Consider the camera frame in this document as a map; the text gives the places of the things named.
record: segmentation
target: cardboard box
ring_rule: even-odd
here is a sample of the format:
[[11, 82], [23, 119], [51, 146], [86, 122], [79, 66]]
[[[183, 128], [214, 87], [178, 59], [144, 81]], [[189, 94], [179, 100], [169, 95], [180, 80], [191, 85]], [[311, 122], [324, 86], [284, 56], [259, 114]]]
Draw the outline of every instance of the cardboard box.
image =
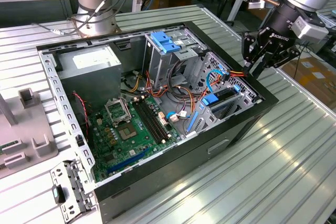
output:
[[[292, 60], [282, 68], [292, 78], [297, 62]], [[314, 57], [301, 59], [295, 80], [326, 106], [331, 109], [336, 108], [336, 74], [319, 60]]]

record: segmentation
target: green motherboard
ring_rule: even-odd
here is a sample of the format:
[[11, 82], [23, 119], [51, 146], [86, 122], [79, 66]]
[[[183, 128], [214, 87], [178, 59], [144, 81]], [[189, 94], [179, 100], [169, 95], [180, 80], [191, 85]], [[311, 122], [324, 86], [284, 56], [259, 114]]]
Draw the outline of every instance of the green motherboard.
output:
[[[155, 119], [161, 112], [152, 97], [145, 98], [144, 104], [151, 108]], [[147, 129], [143, 120], [134, 108], [135, 104], [128, 103], [131, 114], [130, 122], [121, 122], [117, 127], [112, 126], [109, 113], [106, 109], [89, 116], [90, 132], [93, 141], [90, 144], [96, 164], [93, 167], [96, 182], [102, 181], [113, 174], [128, 168], [158, 151], [161, 151], [181, 140], [177, 131], [171, 126], [161, 126], [170, 137], [165, 143], [157, 143], [153, 134]], [[112, 118], [124, 115], [121, 106], [111, 108]]]

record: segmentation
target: yellow wire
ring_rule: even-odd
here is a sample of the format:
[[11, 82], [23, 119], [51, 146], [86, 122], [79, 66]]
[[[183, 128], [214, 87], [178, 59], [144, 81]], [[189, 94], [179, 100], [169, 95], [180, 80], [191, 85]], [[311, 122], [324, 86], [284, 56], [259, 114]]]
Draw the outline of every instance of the yellow wire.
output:
[[133, 92], [135, 92], [135, 91], [138, 89], [138, 86], [139, 86], [139, 79], [140, 79], [140, 76], [138, 76], [138, 78], [137, 78], [137, 82], [135, 83], [134, 88], [131, 89], [129, 92], [133, 93]]

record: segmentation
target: motherboard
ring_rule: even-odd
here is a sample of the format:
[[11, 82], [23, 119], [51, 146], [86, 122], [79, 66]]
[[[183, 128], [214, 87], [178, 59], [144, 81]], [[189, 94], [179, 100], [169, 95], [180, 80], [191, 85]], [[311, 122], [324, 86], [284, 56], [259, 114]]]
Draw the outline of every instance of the motherboard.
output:
[[127, 107], [126, 111], [119, 102], [114, 104], [116, 106], [108, 107], [113, 111], [114, 118], [115, 115], [122, 117], [129, 112], [130, 119], [115, 126], [107, 109], [89, 116], [91, 151], [96, 160], [93, 167], [96, 182], [181, 140], [172, 125], [167, 121], [161, 123], [162, 111], [154, 98], [144, 98], [140, 103], [125, 102], [123, 106]]

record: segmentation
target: white sticker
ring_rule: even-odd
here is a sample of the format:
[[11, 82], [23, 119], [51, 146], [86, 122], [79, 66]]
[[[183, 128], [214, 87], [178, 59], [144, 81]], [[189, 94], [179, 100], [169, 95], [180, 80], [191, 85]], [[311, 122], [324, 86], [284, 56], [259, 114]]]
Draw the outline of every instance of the white sticker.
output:
[[174, 41], [174, 43], [175, 43], [176, 45], [182, 45], [182, 44], [183, 44], [183, 42], [180, 41], [180, 40]]
[[99, 52], [88, 52], [82, 55], [76, 55], [72, 60], [78, 69], [82, 69], [109, 62], [111, 58]]
[[325, 78], [324, 75], [321, 74], [320, 72], [314, 72], [314, 73], [312, 73], [312, 74], [315, 75], [315, 77], [316, 77], [317, 79], [323, 79], [323, 78]]
[[308, 61], [304, 61], [304, 62], [302, 62], [302, 65], [304, 65], [306, 68], [313, 68], [314, 66], [310, 63], [310, 62], [308, 62]]

